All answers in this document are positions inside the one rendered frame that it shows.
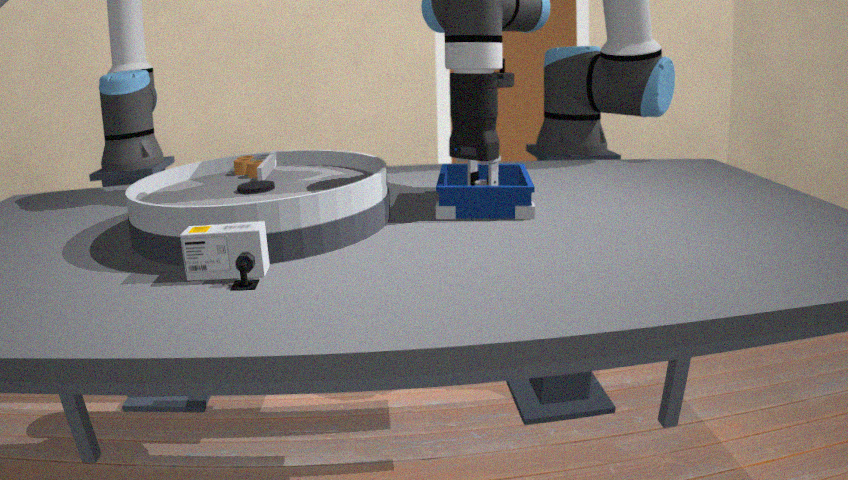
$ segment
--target wooden floor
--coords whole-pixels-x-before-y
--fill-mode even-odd
[[[848,480],[848,334],[694,358],[669,429],[664,375],[596,372],[615,414],[532,426],[504,383],[213,397],[199,414],[91,396],[94,465],[57,396],[0,395],[0,479]]]

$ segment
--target gray table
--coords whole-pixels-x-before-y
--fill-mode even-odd
[[[84,394],[507,380],[529,423],[669,361],[672,426],[691,357],[848,331],[845,209],[711,160],[528,167],[536,218],[494,222],[435,221],[437,166],[391,168],[386,227],[248,292],[135,254],[120,189],[5,200],[0,391],[59,394],[86,462]]]

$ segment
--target blue joint cap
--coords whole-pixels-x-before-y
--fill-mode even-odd
[[[671,106],[674,96],[674,63],[668,57],[660,58],[654,66],[645,92],[642,94],[643,117],[659,117]]]
[[[600,52],[600,47],[559,47],[545,52],[545,66],[558,62],[564,58],[573,57],[589,52]]]
[[[421,1],[421,13],[424,14],[424,21],[430,30],[438,33],[445,33],[445,29],[439,25],[439,20],[436,19],[436,12],[433,11],[433,0]]]
[[[126,95],[150,85],[147,70],[129,70],[107,73],[100,77],[100,93],[103,95]]]
[[[542,0],[542,15],[539,17],[539,21],[536,23],[536,26],[533,27],[530,31],[535,32],[536,30],[545,26],[548,23],[548,18],[551,16],[551,0]]]

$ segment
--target brown door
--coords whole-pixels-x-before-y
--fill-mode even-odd
[[[504,32],[506,70],[515,74],[515,86],[498,90],[498,137],[505,163],[536,157],[527,144],[536,143],[544,118],[545,52],[577,44],[575,0],[551,0],[548,22],[533,33]]]

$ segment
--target blue plastic crate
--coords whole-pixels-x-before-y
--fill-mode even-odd
[[[456,219],[515,219],[515,207],[533,204],[535,186],[522,163],[503,163],[498,170],[500,185],[467,185],[468,165],[442,165],[436,184],[439,206],[455,207]],[[488,174],[488,165],[481,164],[480,178]]]

